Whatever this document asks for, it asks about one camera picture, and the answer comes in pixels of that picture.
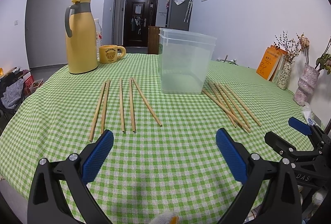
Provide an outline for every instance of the clear plastic bottle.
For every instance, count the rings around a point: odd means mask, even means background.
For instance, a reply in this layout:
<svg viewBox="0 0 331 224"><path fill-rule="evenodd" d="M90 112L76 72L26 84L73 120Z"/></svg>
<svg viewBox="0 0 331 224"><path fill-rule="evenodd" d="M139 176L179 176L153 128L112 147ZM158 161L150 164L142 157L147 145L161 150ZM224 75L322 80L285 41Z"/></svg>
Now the clear plastic bottle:
<svg viewBox="0 0 331 224"><path fill-rule="evenodd" d="M98 18L96 18L94 20L94 22L95 22L95 28L96 28L95 37L97 39L97 59L99 61L100 60L99 47L102 46L102 28L99 24L99 19Z"/></svg>

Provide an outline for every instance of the silver screw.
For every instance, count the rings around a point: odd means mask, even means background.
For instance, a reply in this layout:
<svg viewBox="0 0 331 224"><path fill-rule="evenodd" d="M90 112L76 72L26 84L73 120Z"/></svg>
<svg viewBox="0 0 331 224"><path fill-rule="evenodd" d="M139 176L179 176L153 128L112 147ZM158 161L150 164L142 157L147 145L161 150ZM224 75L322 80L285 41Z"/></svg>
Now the silver screw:
<svg viewBox="0 0 331 224"><path fill-rule="evenodd" d="M253 160L259 160L260 159L260 155L259 154L256 154L256 153L253 153L251 155L251 157L252 157Z"/></svg>
<svg viewBox="0 0 331 224"><path fill-rule="evenodd" d="M71 160L71 161L74 161L74 160L76 160L78 158L78 155L77 154L71 154L70 156L69 156L69 159Z"/></svg>
<svg viewBox="0 0 331 224"><path fill-rule="evenodd" d="M287 159L287 158L283 158L282 159L282 162L284 163L284 164L290 164L290 161L289 161L289 159Z"/></svg>
<svg viewBox="0 0 331 224"><path fill-rule="evenodd" d="M46 163L46 159L41 159L40 161L39 161L39 164L40 165L44 165Z"/></svg>

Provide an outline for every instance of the gray handle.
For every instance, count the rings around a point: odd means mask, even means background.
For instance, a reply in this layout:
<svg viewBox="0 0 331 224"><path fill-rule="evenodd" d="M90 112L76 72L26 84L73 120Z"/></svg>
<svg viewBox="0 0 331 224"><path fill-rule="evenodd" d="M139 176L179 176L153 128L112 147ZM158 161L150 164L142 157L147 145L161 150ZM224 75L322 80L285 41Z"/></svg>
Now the gray handle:
<svg viewBox="0 0 331 224"><path fill-rule="evenodd" d="M70 29L70 23L69 23L69 17L70 17L70 10L71 9L77 9L78 6L77 5L71 5L69 7L67 7L66 9L66 14L64 16L64 26L66 27L66 32L68 37L72 37L72 30Z"/></svg>

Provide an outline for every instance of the yellow thermos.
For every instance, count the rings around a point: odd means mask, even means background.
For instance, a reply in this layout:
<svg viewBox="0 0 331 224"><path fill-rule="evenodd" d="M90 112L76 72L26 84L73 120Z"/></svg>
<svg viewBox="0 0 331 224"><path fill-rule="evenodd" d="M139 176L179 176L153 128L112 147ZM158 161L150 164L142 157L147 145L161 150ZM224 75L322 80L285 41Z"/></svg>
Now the yellow thermos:
<svg viewBox="0 0 331 224"><path fill-rule="evenodd" d="M91 0L72 0L66 9L66 45L69 72L75 75L98 67L96 28L91 13Z"/></svg>

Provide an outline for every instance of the wooden stick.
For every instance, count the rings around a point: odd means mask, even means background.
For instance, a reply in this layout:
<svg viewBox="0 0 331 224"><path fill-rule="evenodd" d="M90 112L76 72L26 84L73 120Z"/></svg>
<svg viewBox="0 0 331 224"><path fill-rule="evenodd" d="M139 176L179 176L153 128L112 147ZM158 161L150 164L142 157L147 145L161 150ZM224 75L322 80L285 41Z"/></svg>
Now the wooden stick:
<svg viewBox="0 0 331 224"><path fill-rule="evenodd" d="M121 116L121 130L125 132L122 78L120 78L120 116Z"/></svg>
<svg viewBox="0 0 331 224"><path fill-rule="evenodd" d="M133 94L132 94L132 78L129 79L130 86L130 115L131 115L131 126L132 131L136 132L136 120L134 118L134 106L133 106Z"/></svg>
<svg viewBox="0 0 331 224"><path fill-rule="evenodd" d="M209 87L211 88L211 90L214 92L214 94L215 94L217 100L219 101L219 103L222 104L222 105L224 105L224 103L222 102L220 96L217 94L217 91L216 91L216 90L214 89L214 87L212 86L212 83L211 83L211 82L208 82L208 85L209 85ZM229 116L228 114L226 114L226 115L229 117L231 123L232 123L233 126L236 128L237 125L234 123L233 118L232 118L231 116Z"/></svg>
<svg viewBox="0 0 331 224"><path fill-rule="evenodd" d="M95 110L94 117L93 117L93 120L92 120L91 132L90 132L90 137L89 137L90 142L92 142L93 138L94 138L95 126L97 124L100 105L101 105L101 102L102 102L102 97L103 97L103 92L105 90L105 86L106 86L106 82L104 82L102 84L102 88L101 88L101 92L100 92L99 100L98 100L98 104L97 104L97 109Z"/></svg>
<svg viewBox="0 0 331 224"><path fill-rule="evenodd" d="M202 89L202 92L206 94L214 103L216 103L220 108L223 109L225 113L227 113L229 116L231 116L238 124L243 127L247 132L251 132L247 126L242 123L234 114L232 114L229 110L225 108L224 105L222 105L218 100L216 100L213 96L211 96L205 89Z"/></svg>
<svg viewBox="0 0 331 224"><path fill-rule="evenodd" d="M110 79L107 80L106 90L104 94L104 104L102 107L102 117L101 117L101 134L105 131L105 121L106 121L106 111L107 111L107 101L108 101L108 93L109 93Z"/></svg>
<svg viewBox="0 0 331 224"><path fill-rule="evenodd" d="M219 85L217 85L217 83L215 83L215 87L217 88L217 90L218 90L219 93L221 94L221 96L222 96L224 102L225 102L226 105L229 107L231 113L234 114L236 117L238 117L238 116L236 115L236 113L234 112L234 110L233 110L231 104L230 104L229 101L227 100L226 96L225 96L224 93L222 92L221 88L219 87Z"/></svg>
<svg viewBox="0 0 331 224"><path fill-rule="evenodd" d="M261 127L262 124L259 122L259 120L254 116L254 114L251 112L251 110L244 104L244 102L238 97L237 94L235 94L232 89L228 85L225 85L226 88L231 92L231 94L237 99L237 101L244 107L244 109L247 111L247 113L254 119L254 121Z"/></svg>
<svg viewBox="0 0 331 224"><path fill-rule="evenodd" d="M239 106L234 102L234 100L231 98L231 95L226 91L226 89L221 85L218 84L219 87L224 91L224 93L226 94L226 96L229 98L229 100L232 102L232 104L234 105L234 107L237 109L238 113L241 115L241 117L243 118L243 120L245 121L246 125L248 128L251 128L251 126L249 125L249 122L247 120L247 118L245 117L245 115L243 114L243 112L241 112Z"/></svg>
<svg viewBox="0 0 331 224"><path fill-rule="evenodd" d="M138 86L136 80L132 77L132 80L134 82L134 84L136 85L137 90L139 91L139 94L141 96L141 98L144 100L144 103L146 104L148 110L151 112L152 116L155 118L156 122L160 125L160 127L162 127L162 123L161 121L158 119L158 117L156 116L155 112L153 111L152 107L149 105L146 97L144 96L144 94L142 93L140 87Z"/></svg>

